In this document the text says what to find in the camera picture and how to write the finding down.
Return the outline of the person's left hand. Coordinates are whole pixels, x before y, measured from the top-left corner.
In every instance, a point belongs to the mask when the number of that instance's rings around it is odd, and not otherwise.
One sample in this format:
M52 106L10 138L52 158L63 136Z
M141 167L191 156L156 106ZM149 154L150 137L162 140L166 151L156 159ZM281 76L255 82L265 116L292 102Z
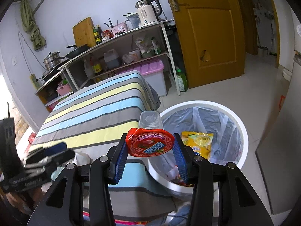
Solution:
M36 206L42 200L44 193L41 187L37 187L32 190L29 190L28 193L31 199L33 200L33 206L31 209L30 206L27 204L27 202L24 199L22 199L18 193L15 192L7 193L6 198L10 203L10 205L17 208L21 213L24 213L26 215L31 215L31 213L34 211Z

